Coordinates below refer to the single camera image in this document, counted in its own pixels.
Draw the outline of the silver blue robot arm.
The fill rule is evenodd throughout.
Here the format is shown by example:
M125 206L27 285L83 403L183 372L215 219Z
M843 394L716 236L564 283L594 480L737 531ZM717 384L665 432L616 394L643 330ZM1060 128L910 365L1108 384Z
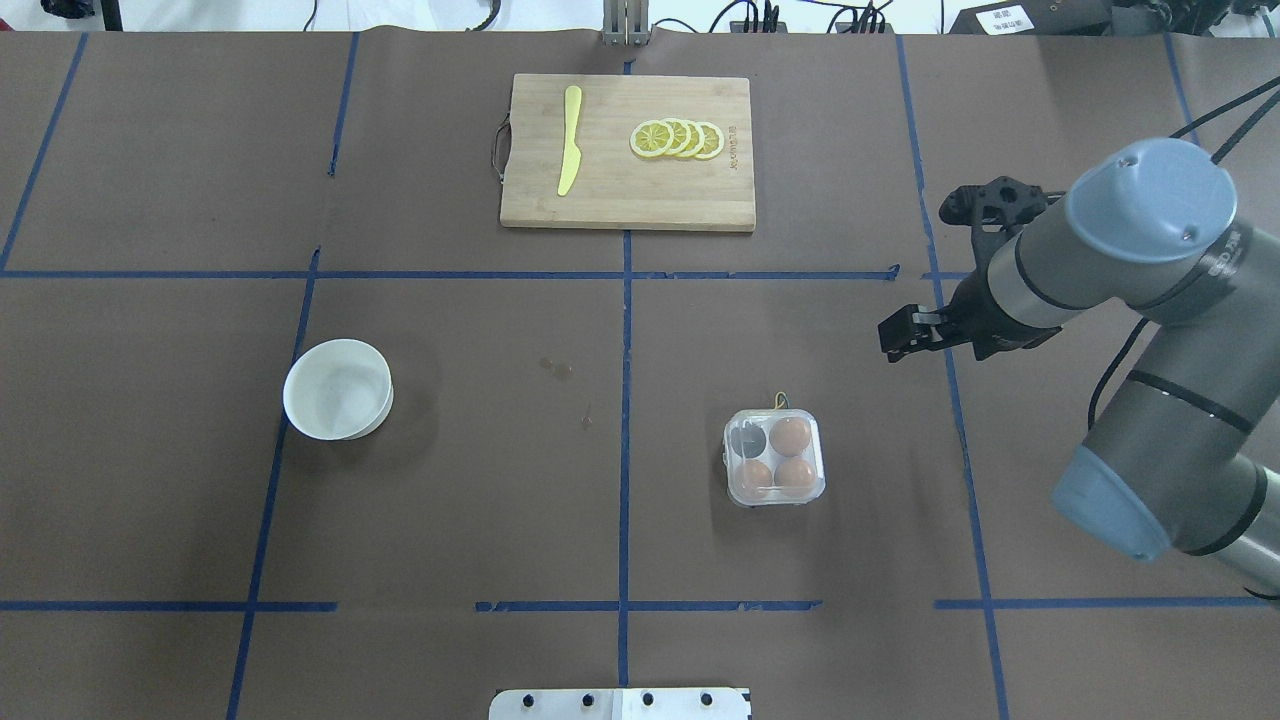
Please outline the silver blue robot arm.
M1056 511L1112 551L1217 562L1277 603L1277 471L1245 442L1277 401L1277 238L1244 219L1219 155L1181 138L1128 145L1057 193L1007 176L957 187L940 219L970 231L975 266L936 309L878 324L896 363L969 346L977 360L1032 350L1106 302L1148 343L1051 493Z

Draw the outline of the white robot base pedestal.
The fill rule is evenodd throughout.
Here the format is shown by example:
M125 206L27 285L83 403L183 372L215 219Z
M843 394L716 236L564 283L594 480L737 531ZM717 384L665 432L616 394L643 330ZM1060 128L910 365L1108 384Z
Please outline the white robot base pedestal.
M489 719L753 719L750 691L732 687L508 689Z

